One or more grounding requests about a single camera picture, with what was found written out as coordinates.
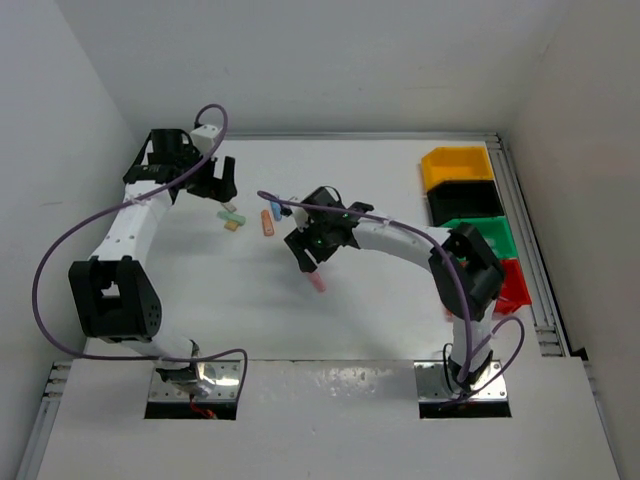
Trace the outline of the orange translucent highlighter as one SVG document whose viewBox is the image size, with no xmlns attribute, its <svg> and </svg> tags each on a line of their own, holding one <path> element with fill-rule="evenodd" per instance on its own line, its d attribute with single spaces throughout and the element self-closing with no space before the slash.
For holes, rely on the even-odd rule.
<svg viewBox="0 0 640 480">
<path fill-rule="evenodd" d="M 271 214 L 268 210 L 262 210 L 260 213 L 262 232 L 265 237 L 271 237 L 275 234 L 275 229 Z"/>
</svg>

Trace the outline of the blue highlighter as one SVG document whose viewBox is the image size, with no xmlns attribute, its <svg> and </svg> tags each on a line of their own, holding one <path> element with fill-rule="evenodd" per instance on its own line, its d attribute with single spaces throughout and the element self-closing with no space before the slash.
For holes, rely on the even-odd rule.
<svg viewBox="0 0 640 480">
<path fill-rule="evenodd" d="M 270 207 L 271 207 L 271 212 L 272 212 L 272 215 L 273 215 L 273 219 L 276 222 L 281 221 L 282 220 L 282 207 L 281 207 L 281 205 L 278 202 L 271 201 L 270 202 Z"/>
</svg>

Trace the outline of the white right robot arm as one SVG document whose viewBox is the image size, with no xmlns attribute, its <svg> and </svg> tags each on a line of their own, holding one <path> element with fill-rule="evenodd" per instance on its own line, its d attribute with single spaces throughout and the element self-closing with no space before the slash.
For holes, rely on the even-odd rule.
<svg viewBox="0 0 640 480">
<path fill-rule="evenodd" d="M 282 201 L 280 209 L 296 223 L 285 243 L 299 269 L 308 275 L 341 247 L 385 253 L 425 269 L 442 305 L 453 316 L 451 378 L 464 390 L 476 383 L 491 361 L 489 321 L 506 278 L 476 227 L 402 223 L 367 203 L 346 207 L 326 186 L 303 200 Z"/>
</svg>

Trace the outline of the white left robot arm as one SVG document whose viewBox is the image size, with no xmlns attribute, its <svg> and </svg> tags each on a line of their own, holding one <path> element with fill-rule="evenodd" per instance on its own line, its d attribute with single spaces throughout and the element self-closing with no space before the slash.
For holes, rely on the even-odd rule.
<svg viewBox="0 0 640 480">
<path fill-rule="evenodd" d="M 68 273 L 84 334 L 120 344 L 149 357 L 163 382 L 204 397 L 215 387 L 214 370 L 197 361 L 197 343 L 162 320 L 160 297 L 145 272 L 145 262 L 159 224 L 180 192 L 221 203 L 237 194 L 235 160 L 224 160 L 215 177 L 214 159 L 186 181 L 172 182 L 207 153 L 219 136 L 213 125 L 191 132 L 154 129 L 123 177 L 126 207 L 89 259 L 74 262 Z"/>
</svg>

